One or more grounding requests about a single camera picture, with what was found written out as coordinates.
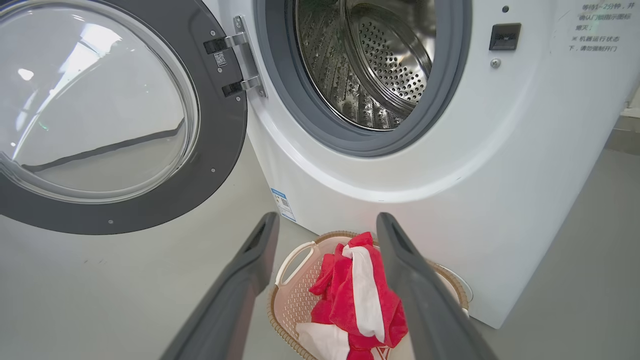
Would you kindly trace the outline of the red and white garment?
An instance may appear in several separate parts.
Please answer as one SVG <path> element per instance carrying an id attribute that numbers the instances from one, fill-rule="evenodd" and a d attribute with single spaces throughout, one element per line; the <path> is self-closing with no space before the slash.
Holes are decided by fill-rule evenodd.
<path id="1" fill-rule="evenodd" d="M 379 349 L 397 347 L 409 333 L 402 300 L 387 284 L 370 232 L 325 254 L 308 291 L 320 299 L 311 321 L 295 329 L 318 360 L 377 360 Z"/>

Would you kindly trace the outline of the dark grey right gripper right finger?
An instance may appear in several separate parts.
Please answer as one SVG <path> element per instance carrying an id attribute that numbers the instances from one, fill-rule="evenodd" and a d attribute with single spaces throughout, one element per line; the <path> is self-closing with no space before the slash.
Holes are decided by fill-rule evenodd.
<path id="1" fill-rule="evenodd" d="M 397 219 L 380 212 L 376 229 L 387 283 L 401 298 L 416 360 L 498 360 Z"/>

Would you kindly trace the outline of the silver metal door hinge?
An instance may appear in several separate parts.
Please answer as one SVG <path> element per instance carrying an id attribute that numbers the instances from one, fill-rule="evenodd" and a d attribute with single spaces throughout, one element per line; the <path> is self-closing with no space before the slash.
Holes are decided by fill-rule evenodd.
<path id="1" fill-rule="evenodd" d="M 242 14 L 233 18 L 235 34 L 213 38 L 203 43 L 208 55 L 219 51 L 234 50 L 238 64 L 242 71 L 242 80 L 238 80 L 222 87 L 222 93 L 227 97 L 239 96 L 241 92 L 254 91 L 261 98 L 267 98 L 265 83 L 258 62 L 254 54 L 254 47 L 247 28 L 247 21 Z"/>

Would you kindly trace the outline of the cream basket with brown rim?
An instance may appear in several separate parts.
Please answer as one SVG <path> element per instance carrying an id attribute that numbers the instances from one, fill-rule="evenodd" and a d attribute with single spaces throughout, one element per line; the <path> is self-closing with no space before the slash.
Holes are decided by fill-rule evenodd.
<path id="1" fill-rule="evenodd" d="M 344 230 L 320 235 L 316 240 L 300 244 L 291 251 L 279 267 L 275 285 L 268 296 L 267 316 L 274 330 L 304 360 L 329 360 L 329 357 L 320 355 L 318 349 L 304 346 L 307 343 L 311 346 L 310 341 L 301 342 L 299 340 L 297 325 L 311 322 L 312 311 L 322 298 L 311 294 L 308 289 L 315 283 L 322 271 L 323 256 L 332 254 L 338 244 L 347 244 L 350 239 L 358 235 L 356 232 Z M 285 276 L 286 270 L 292 264 L 296 265 L 297 258 L 304 253 L 306 256 L 297 264 L 295 270 L 290 276 Z M 445 284 L 444 279 L 441 276 L 439 278 Z M 448 285 L 445 287 L 458 303 L 455 293 L 452 293 Z M 470 303 L 468 309 L 460 305 L 467 317 L 469 316 L 469 305 Z M 371 351 L 373 360 L 415 360 L 410 340 L 410 335 L 407 334 L 395 348 L 388 346 L 373 348 Z"/>

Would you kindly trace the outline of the blue energy label sticker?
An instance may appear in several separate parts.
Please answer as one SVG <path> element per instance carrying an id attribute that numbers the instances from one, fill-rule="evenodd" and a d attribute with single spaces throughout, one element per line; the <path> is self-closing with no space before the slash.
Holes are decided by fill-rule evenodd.
<path id="1" fill-rule="evenodd" d="M 275 200 L 275 203 L 279 209 L 279 213 L 281 214 L 281 216 L 295 223 L 297 220 L 295 219 L 295 215 L 293 213 L 293 210 L 290 207 L 290 203 L 286 195 L 273 188 L 270 189 L 270 191 L 272 193 L 272 196 Z"/>

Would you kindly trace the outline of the white front-load washing machine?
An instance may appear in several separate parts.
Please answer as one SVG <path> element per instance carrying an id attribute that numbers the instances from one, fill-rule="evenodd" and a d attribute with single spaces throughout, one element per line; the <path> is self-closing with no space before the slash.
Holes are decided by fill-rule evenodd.
<path id="1" fill-rule="evenodd" d="M 204 2 L 229 35 L 246 19 L 267 93 L 247 92 L 247 134 L 272 200 L 271 189 L 284 193 L 295 223 L 318 235 L 374 231 L 378 214 L 393 215 L 424 257 L 469 284 L 470 315 L 496 329 L 640 81 L 640 0 L 622 0 L 630 16 L 615 52 L 568 50 L 572 0 L 471 0 L 466 64 L 435 125 L 399 152 L 346 155 L 312 139 L 279 98 L 256 1 Z M 510 23 L 521 23 L 517 49 L 489 51 L 493 25 Z"/>

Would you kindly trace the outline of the steel washing machine drum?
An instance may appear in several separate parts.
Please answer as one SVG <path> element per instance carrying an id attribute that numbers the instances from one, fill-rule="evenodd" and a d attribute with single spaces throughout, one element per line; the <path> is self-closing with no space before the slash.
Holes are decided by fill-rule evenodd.
<path id="1" fill-rule="evenodd" d="M 295 40 L 313 88 L 343 122 L 390 132 L 432 71 L 436 0 L 292 0 Z"/>

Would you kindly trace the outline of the black-rimmed glass washer door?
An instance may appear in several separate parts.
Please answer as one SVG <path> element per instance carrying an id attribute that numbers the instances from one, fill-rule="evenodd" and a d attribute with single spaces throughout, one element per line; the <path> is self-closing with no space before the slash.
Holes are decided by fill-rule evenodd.
<path id="1" fill-rule="evenodd" d="M 202 0 L 0 0 L 0 230 L 116 235 L 199 207 L 247 127 Z"/>

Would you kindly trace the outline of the grey rubber door gasket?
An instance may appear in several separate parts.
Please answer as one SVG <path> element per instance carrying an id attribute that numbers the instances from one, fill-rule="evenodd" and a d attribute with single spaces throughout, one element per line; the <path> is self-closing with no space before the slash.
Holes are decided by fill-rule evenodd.
<path id="1" fill-rule="evenodd" d="M 473 0 L 436 0 L 435 7 L 435 55 L 425 92 L 395 129 L 371 131 L 342 121 L 311 84 L 297 47 L 293 0 L 255 0 L 267 73 L 297 125 L 314 141 L 352 157 L 384 157 L 417 142 L 441 118 L 458 88 L 473 27 Z"/>

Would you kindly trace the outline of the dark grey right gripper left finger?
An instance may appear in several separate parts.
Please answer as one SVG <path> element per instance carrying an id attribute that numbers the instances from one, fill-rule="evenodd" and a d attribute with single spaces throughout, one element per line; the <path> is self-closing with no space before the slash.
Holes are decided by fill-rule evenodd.
<path id="1" fill-rule="evenodd" d="M 242 360 L 256 298 L 270 284 L 280 216 L 267 212 L 160 360 Z"/>

